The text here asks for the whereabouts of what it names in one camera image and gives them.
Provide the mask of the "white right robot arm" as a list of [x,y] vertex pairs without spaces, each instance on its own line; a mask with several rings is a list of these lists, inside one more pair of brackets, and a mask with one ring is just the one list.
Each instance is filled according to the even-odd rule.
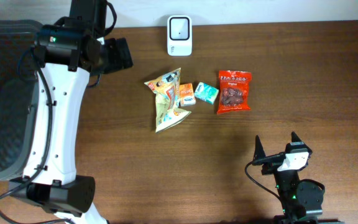
[[320,220],[323,214],[325,186],[311,179],[300,179],[299,171],[308,166],[313,151],[294,132],[283,152],[264,156],[259,164],[262,175],[273,175],[282,215],[273,224],[335,224],[338,219]]

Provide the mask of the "red snack bag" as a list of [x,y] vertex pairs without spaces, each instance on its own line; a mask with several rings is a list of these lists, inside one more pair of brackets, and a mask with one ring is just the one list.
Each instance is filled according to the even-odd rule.
[[247,100],[251,81],[252,74],[250,72],[220,70],[220,96],[217,114],[250,110]]

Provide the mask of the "yellow snack bag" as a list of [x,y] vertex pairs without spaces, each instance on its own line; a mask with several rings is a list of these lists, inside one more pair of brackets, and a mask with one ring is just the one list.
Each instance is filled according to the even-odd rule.
[[178,68],[144,83],[155,94],[156,133],[179,124],[191,114],[191,111],[179,108],[180,78],[181,68]]

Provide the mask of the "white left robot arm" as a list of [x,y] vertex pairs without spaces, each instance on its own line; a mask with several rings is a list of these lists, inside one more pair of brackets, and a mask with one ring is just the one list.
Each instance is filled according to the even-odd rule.
[[76,173],[81,102],[91,76],[132,67],[125,39],[109,39],[107,1],[73,1],[70,14],[35,35],[35,118],[20,177],[0,199],[13,197],[55,215],[55,222],[104,223],[94,205],[95,180]]

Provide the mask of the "teal tissue pack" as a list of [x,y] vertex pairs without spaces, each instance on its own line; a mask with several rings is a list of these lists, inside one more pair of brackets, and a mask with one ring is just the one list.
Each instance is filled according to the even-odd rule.
[[199,82],[195,90],[195,97],[213,105],[218,96],[218,93],[219,90],[217,88],[206,83]]

